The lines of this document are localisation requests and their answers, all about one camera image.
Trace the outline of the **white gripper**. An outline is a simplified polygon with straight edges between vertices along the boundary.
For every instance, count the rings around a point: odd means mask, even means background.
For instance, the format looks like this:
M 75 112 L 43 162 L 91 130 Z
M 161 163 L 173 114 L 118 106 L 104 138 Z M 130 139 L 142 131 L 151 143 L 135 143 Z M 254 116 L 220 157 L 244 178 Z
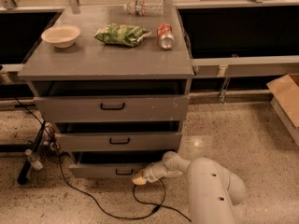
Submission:
M 143 172 L 139 172 L 132 177 L 135 185 L 145 185 L 147 182 L 153 183 L 164 177 L 176 177 L 183 174 L 180 164 L 169 163 L 165 165 L 162 161 L 149 164 Z

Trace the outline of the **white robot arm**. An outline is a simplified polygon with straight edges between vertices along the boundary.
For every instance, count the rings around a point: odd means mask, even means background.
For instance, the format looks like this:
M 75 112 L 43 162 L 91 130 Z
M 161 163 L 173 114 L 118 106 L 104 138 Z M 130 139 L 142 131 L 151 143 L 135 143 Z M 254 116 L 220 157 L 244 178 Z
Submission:
M 168 151 L 160 161 L 140 170 L 132 181 L 145 185 L 182 174 L 187 177 L 192 224 L 238 224 L 234 205 L 245 199 L 246 186 L 238 175 L 211 159 L 188 161 Z

